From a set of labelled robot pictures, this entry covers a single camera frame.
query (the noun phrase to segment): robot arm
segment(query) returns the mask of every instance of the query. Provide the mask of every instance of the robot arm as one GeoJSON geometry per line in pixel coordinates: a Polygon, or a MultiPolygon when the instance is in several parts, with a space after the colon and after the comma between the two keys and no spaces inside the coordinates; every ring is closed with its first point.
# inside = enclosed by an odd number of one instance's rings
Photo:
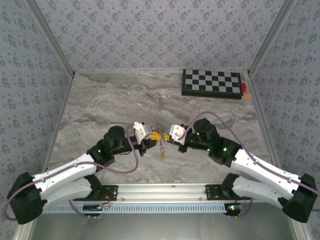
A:
{"type": "MultiPolygon", "coordinates": [[[[135,122],[133,128],[134,136],[129,139],[134,149],[143,156],[147,149],[157,144],[157,140],[150,138],[152,130],[144,123],[135,122]]],[[[27,172],[21,174],[14,182],[7,199],[23,186],[37,183],[27,187],[10,202],[17,222],[26,224],[37,218],[43,210],[59,203],[98,196],[102,185],[93,174],[102,169],[100,166],[108,167],[114,163],[115,155],[131,150],[125,130],[121,126],[113,126],[102,140],[77,159],[33,176],[27,172]]]]}
{"type": "Polygon", "coordinates": [[[193,127],[195,132],[190,128],[182,138],[188,127],[183,124],[172,125],[165,139],[178,145],[178,151],[181,153],[187,152],[188,148],[207,151],[215,163],[241,171],[261,181],[250,181],[230,173],[222,184],[226,197],[237,195],[259,199],[281,208],[292,219],[302,223],[308,221],[317,195],[291,180],[316,190],[316,182],[312,176],[308,174],[299,176],[284,171],[251,153],[256,162],[252,161],[240,144],[220,136],[216,127],[206,118],[196,121],[193,127]],[[263,169],[257,162],[277,174],[288,177],[289,180],[286,181],[263,169]]]}

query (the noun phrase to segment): patterned wallpaper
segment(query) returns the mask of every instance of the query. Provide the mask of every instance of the patterned wallpaper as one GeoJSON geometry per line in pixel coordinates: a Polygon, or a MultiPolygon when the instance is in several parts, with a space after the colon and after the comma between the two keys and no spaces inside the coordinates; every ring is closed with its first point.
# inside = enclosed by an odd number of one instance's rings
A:
{"type": "MultiPolygon", "coordinates": [[[[18,175],[40,171],[69,80],[22,0],[0,3],[0,209],[18,175]]],[[[16,223],[0,214],[0,239],[16,223]]]]}
{"type": "MultiPolygon", "coordinates": [[[[312,175],[320,189],[318,0],[298,1],[254,80],[284,169],[312,175]]],[[[320,239],[320,213],[309,226],[320,239]]]]}
{"type": "Polygon", "coordinates": [[[283,0],[37,0],[74,71],[248,69],[283,0]]]}

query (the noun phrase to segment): checkerboard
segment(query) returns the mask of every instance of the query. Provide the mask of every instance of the checkerboard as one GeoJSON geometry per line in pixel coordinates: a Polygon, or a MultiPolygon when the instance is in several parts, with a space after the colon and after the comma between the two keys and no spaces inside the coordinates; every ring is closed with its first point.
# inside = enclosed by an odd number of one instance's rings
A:
{"type": "Polygon", "coordinates": [[[238,72],[184,69],[182,95],[209,98],[241,99],[241,77],[238,72]]]}

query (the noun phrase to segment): marble surface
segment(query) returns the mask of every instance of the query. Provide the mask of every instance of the marble surface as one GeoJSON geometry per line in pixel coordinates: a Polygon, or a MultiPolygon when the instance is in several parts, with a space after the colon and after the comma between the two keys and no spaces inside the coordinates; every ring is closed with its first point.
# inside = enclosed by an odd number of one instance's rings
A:
{"type": "MultiPolygon", "coordinates": [[[[181,73],[77,73],[73,80],[62,123],[48,168],[74,160],[102,139],[114,125],[135,121],[165,133],[171,124],[188,124],[198,113],[213,111],[224,119],[258,157],[268,161],[251,100],[231,100],[181,96],[181,73]]],[[[213,116],[205,115],[218,132],[233,139],[213,116]]],[[[218,183],[230,172],[214,163],[205,151],[164,144],[166,159],[161,161],[155,146],[139,157],[139,167],[131,174],[102,170],[96,175],[103,183],[218,183]]],[[[130,170],[134,155],[116,155],[110,167],[130,170]]]]}

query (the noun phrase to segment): black bracket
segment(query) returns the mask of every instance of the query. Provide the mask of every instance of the black bracket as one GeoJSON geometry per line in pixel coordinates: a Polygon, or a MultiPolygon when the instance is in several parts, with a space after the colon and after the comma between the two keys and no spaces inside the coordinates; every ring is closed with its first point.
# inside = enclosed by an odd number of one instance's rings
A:
{"type": "Polygon", "coordinates": [[[85,198],[78,198],[74,201],[97,201],[97,202],[105,202],[108,201],[110,197],[110,201],[116,201],[118,196],[118,186],[117,185],[102,185],[101,192],[98,196],[87,196],[85,198]]]}
{"type": "MultiPolygon", "coordinates": [[[[222,190],[221,184],[208,184],[205,185],[205,193],[206,193],[206,199],[208,201],[214,201],[214,200],[234,200],[236,201],[238,199],[237,195],[232,195],[230,197],[227,197],[224,195],[222,190]]],[[[250,200],[250,197],[244,197],[242,199],[250,200]]]]}

